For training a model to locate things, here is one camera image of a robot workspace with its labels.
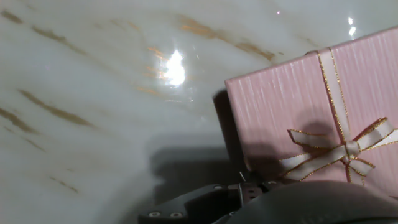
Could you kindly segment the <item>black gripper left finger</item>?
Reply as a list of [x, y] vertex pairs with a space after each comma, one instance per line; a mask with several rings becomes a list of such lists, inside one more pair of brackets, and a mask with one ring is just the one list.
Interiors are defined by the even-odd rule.
[[237, 185], [207, 185], [156, 205], [137, 216], [138, 224], [211, 224], [241, 208]]

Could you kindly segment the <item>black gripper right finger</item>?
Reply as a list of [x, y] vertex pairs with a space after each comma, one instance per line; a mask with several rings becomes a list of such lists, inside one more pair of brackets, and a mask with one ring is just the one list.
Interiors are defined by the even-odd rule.
[[282, 184], [280, 182], [276, 182], [273, 180], [264, 181], [260, 183], [255, 183], [255, 182], [240, 183], [238, 184], [240, 204], [246, 205], [253, 199], [261, 196], [262, 194], [281, 186]]

